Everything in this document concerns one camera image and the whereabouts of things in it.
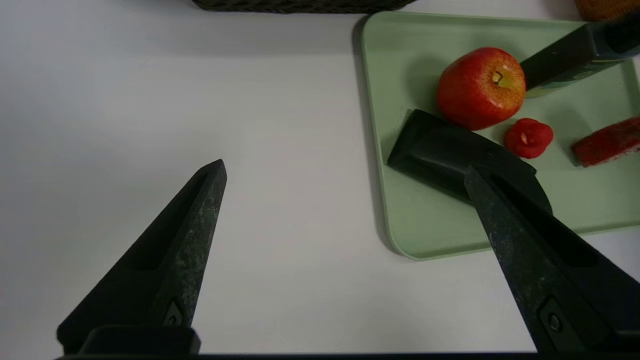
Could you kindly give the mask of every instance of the green cutting board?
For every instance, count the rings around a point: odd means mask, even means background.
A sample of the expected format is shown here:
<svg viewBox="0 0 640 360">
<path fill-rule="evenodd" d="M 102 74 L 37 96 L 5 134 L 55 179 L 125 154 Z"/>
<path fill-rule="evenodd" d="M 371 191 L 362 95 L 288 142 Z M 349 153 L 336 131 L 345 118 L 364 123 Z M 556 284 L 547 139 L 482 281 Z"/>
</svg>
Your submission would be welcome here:
<svg viewBox="0 0 640 360">
<path fill-rule="evenodd" d="M 381 12 L 365 24 L 362 45 L 387 232 L 416 260 L 488 249 L 475 209 L 386 166 L 412 109 L 439 115 L 442 71 L 478 47 L 500 47 L 522 61 L 581 22 Z M 502 143 L 515 120 L 550 125 L 554 142 L 530 164 L 555 216 L 579 234 L 640 225 L 640 154 L 591 168 L 574 165 L 570 146 L 602 127 L 640 114 L 632 61 L 552 94 L 527 99 L 506 122 L 479 132 Z"/>
</svg>

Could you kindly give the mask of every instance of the red fruit piece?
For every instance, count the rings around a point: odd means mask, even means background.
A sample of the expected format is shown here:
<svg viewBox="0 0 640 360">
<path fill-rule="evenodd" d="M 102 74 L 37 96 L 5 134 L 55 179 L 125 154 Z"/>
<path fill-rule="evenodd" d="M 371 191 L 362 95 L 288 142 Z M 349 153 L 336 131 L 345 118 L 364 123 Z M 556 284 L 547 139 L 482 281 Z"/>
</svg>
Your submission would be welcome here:
<svg viewBox="0 0 640 360">
<path fill-rule="evenodd" d="M 516 121 L 504 136 L 504 146 L 521 158 L 533 159 L 542 155 L 554 139 L 549 125 L 524 118 Z"/>
<path fill-rule="evenodd" d="M 607 126 L 571 146 L 583 167 L 640 151 L 640 117 Z"/>
</svg>

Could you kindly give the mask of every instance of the wicker basket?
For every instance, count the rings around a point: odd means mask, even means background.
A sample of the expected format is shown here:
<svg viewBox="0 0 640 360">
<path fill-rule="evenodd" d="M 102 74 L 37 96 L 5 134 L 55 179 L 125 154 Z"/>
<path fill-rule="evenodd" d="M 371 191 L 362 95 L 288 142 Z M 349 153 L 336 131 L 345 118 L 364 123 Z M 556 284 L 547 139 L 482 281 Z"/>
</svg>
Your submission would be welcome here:
<svg viewBox="0 0 640 360">
<path fill-rule="evenodd" d="M 640 0 L 575 0 L 584 20 L 609 20 L 640 8 Z"/>
<path fill-rule="evenodd" d="M 193 0 L 204 10 L 272 13 L 374 13 L 414 0 Z"/>
</svg>

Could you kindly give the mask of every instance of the white table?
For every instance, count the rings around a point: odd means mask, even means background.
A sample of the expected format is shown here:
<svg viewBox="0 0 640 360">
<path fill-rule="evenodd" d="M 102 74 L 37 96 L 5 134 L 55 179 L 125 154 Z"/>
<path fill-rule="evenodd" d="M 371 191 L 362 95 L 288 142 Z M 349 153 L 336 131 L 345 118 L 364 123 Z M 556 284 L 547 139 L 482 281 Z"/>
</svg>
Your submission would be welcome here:
<svg viewBox="0 0 640 360">
<path fill-rule="evenodd" d="M 407 10 L 577 19 L 571 0 Z M 415 263 L 384 245 L 351 41 L 361 17 L 3 1 L 3 358 L 60 355 L 56 326 L 218 158 L 203 352 L 534 350 L 492 252 Z M 640 278 L 638 234 L 588 240 Z"/>
</svg>

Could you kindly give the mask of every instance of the red apple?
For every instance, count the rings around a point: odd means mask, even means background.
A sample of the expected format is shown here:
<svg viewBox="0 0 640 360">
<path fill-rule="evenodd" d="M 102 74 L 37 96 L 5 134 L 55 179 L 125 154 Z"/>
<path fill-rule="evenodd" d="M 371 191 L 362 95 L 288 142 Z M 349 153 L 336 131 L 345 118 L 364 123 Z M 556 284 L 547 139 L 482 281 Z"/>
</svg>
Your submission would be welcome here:
<svg viewBox="0 0 640 360">
<path fill-rule="evenodd" d="M 526 91 L 518 60 L 502 49 L 481 47 L 444 70 L 438 107 L 447 120 L 480 130 L 518 112 Z"/>
</svg>

